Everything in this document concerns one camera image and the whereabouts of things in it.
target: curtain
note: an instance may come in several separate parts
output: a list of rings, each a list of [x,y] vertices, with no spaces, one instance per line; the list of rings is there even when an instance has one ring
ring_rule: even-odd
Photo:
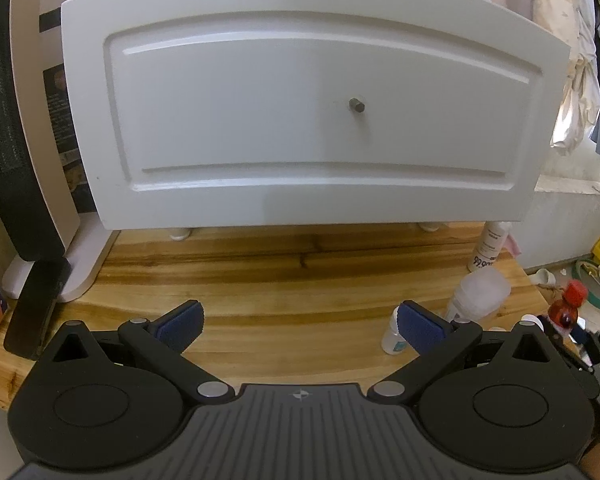
[[[571,47],[552,146],[571,153],[592,133],[600,112],[594,0],[534,0],[534,21]]]

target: drawer knob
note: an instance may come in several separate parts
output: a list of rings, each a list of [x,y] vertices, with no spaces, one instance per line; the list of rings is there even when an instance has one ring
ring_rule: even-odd
[[[354,112],[361,114],[365,111],[365,104],[354,97],[353,99],[349,100],[349,108],[351,108]]]

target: wood grain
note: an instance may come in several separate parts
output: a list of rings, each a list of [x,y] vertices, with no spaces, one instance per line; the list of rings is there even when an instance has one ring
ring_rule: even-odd
[[[245,382],[355,381],[366,389],[413,359],[385,354],[380,341],[402,300],[443,313],[482,224],[427,233],[414,224],[204,228],[173,242],[164,230],[122,232],[96,283],[57,308],[67,319],[112,330],[131,317],[154,319],[189,298],[205,306],[205,331],[185,356],[238,388]],[[510,328],[546,302],[508,253],[496,267],[512,293],[483,326]],[[0,407],[32,362],[2,347]]]

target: metal screw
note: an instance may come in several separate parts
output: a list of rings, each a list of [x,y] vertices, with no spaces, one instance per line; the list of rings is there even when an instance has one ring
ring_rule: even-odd
[[[349,100],[349,108],[351,108],[354,112],[361,114],[365,111],[365,104],[354,97]]]
[[[376,394],[382,397],[397,397],[404,393],[403,384],[397,381],[381,381],[373,385]]]
[[[220,381],[206,381],[197,387],[197,393],[204,397],[222,397],[228,391],[228,384]]]

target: red bottle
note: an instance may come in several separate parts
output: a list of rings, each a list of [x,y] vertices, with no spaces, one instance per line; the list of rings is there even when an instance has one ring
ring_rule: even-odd
[[[578,320],[578,309],[587,299],[589,291],[579,280],[571,280],[559,300],[555,300],[549,307],[549,319],[560,329],[568,334]]]

